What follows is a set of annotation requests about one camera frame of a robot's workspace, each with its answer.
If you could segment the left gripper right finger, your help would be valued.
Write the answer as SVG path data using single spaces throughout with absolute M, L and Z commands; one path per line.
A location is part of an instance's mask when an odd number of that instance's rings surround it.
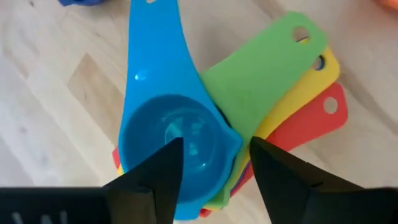
M 249 154 L 254 178 L 272 223 L 302 223 L 312 190 L 362 189 L 260 137 L 251 139 Z

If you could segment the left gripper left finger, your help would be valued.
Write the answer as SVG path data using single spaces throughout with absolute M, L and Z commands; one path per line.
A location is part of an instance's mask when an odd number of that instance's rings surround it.
M 105 185 L 112 224 L 174 221 L 183 173 L 183 138 Z

